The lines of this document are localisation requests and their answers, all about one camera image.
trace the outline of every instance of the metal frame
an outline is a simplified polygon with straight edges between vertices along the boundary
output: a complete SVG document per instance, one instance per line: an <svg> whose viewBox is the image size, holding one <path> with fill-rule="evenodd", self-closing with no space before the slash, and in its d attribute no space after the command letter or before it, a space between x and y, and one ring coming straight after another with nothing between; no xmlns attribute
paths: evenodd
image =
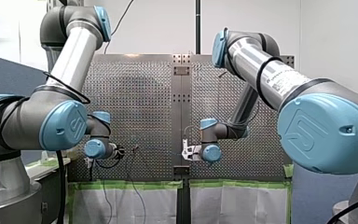
<svg viewBox="0 0 358 224"><path fill-rule="evenodd" d="M294 57L293 56L282 56L282 58L289 64L294 65ZM186 127L190 126L192 124L192 113L194 110L193 100L193 78L197 74L193 74L194 72L198 72L198 68L195 67L195 63L209 63L210 57L204 56L204 55L187 55L187 54L174 54L174 55L96 55L94 57L93 63L91 64L90 68L90 74L91 76L88 77L86 80L86 85L84 88L84 93L86 93L92 100L97 100L97 105L90 105L89 110L104 110L104 109L112 109L114 106L120 106L118 105L112 105L117 102L123 103L126 101L126 98L119 99L117 102L108 102L106 101L106 98L98 98L98 94L94 94L95 92L98 92L99 88L111 88L114 89L115 86L109 85L109 83L106 83L104 80L105 77L103 77L100 73L101 69L109 69L108 67L112 65L112 63L122 63L122 66L127 66L129 63L133 63L134 66L140 65L144 62L151 62L154 66L160 66L159 64L162 63L163 66L167 66L166 69L164 69L164 74L167 72L167 78L170 79L168 85L171 84L169 89L169 97L167 96L164 98L164 101L169 102L170 110L169 110L169 116L170 116L170 123L169 125L169 131L166 132L166 136L169 136L169 139L171 140L171 143L167 147L171 147L171 155L167 156L164 152L160 151L157 154L151 152L144 151L147 154L144 154L144 156L147 157L163 157L162 161L165 162L168 158L170 158L171 163L168 167L167 164L158 164L158 161L153 161L153 165L158 164L160 166L159 169L163 169L164 171L161 174L165 174L164 177L158 177L155 178L153 176L146 176L145 175L145 169L154 169L154 167L145 167L145 165L142 165L145 163L145 161L140 160L139 158L135 160L135 163L141 164L142 167L137 167L135 170L135 173L133 174L133 179L137 181L157 181L157 180L181 180L183 181L183 188L178 190L177 194L177 218L176 223L182 224L191 223L191 201L190 201L190 186L189 186L189 179L193 178L191 175L191 169L193 164L189 163L189 161L186 161L182 158L182 140L184 138L184 130ZM150 77L157 76L156 78L159 78L161 74L148 74ZM96 80L96 83L92 84L91 79L95 78L93 76L98 76L98 78L101 78L102 80ZM135 82L135 85L142 85L142 82ZM112 94L120 94L120 92L111 92ZM120 125L117 126L117 115L112 114L112 126L113 126L113 136L111 140L115 143L122 144L119 142L120 139L117 139L117 134L120 133ZM188 129L190 135L193 134L194 129ZM83 157L81 153L82 146L80 145L77 148L77 154L80 157ZM129 153L131 151L130 148L126 148L127 152ZM284 163L291 163L290 159L283 153L284 156ZM104 161L105 165L110 165L113 161ZM97 175L97 172L103 173L100 174L100 178L114 178L114 179L125 179L125 170L124 170L125 164L122 162L120 165L118 165L114 171L106 171L103 170L95 171L94 173ZM88 170L86 169L86 165L82 160L74 161L69 168L69 180L72 181L88 181L89 177L87 176ZM71 174L74 172L79 172L81 174L76 174L76 178L71 178ZM228 177L232 179L236 179L235 176L223 176ZM248 179L244 176L237 177L238 179ZM282 181L284 180L284 176L281 177L267 177L267 178L257 178L257 180L267 180L267 181Z"/></svg>

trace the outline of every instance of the perforated metal panel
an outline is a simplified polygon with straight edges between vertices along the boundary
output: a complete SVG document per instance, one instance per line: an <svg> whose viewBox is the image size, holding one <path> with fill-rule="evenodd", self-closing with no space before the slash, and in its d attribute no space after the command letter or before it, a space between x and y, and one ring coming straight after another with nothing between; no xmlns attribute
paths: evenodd
<svg viewBox="0 0 358 224"><path fill-rule="evenodd" d="M293 66L294 57L282 58ZM194 56L192 59L192 124L207 118L227 121L246 85L231 74L219 78L225 70L214 68L210 61L210 56ZM258 113L250 123L250 135L238 141L220 140L222 160L212 166L202 161L192 162L191 178L284 179L283 165L290 160L277 135L277 116L259 101ZM192 145L200 143L200 131L192 129L190 136Z"/></svg>
<svg viewBox="0 0 358 224"><path fill-rule="evenodd" d="M293 65L293 57L282 58ZM241 95L245 82L231 74L219 78L225 70L213 68L210 56L190 59L191 73L184 76L174 74L173 55L98 55L91 64L83 88L92 101L88 110L111 113L111 141L126 148L127 155L139 146L134 162L128 164L136 180L172 180L173 166L186 165L179 155L185 126L198 128L206 118L227 120ZM219 141L223 159L211 167L191 163L191 178L283 180L282 166L290 160L281 148L276 121L276 112L260 103L250 136ZM190 143L198 145L199 131L189 131ZM69 166L70 181L89 180L83 155L87 140L76 148L78 159ZM94 168L93 175L125 179L125 163L111 170Z"/></svg>
<svg viewBox="0 0 358 224"><path fill-rule="evenodd" d="M138 180L172 179L171 55L98 55L89 69L83 92L91 99L89 112L112 115L111 141L131 149L139 146L131 177ZM89 179L83 146L69 166L70 181ZM111 165L113 161L101 161ZM94 168L97 178L125 179L125 160L111 170Z"/></svg>

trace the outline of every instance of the metal bracket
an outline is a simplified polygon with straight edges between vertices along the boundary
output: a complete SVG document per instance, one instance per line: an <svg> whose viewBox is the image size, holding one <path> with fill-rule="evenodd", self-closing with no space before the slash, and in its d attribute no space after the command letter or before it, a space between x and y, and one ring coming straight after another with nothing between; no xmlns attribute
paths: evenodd
<svg viewBox="0 0 358 224"><path fill-rule="evenodd" d="M190 76L191 60L190 54L173 54L173 75Z"/></svg>
<svg viewBox="0 0 358 224"><path fill-rule="evenodd" d="M183 150L182 150L183 159L187 161L202 161L200 151L201 151L201 145L188 146L187 139L183 139Z"/></svg>
<svg viewBox="0 0 358 224"><path fill-rule="evenodd" d="M179 165L173 166L174 175L190 175L190 166L188 165Z"/></svg>
<svg viewBox="0 0 358 224"><path fill-rule="evenodd" d="M45 214L48 211L48 203L42 203L42 214Z"/></svg>

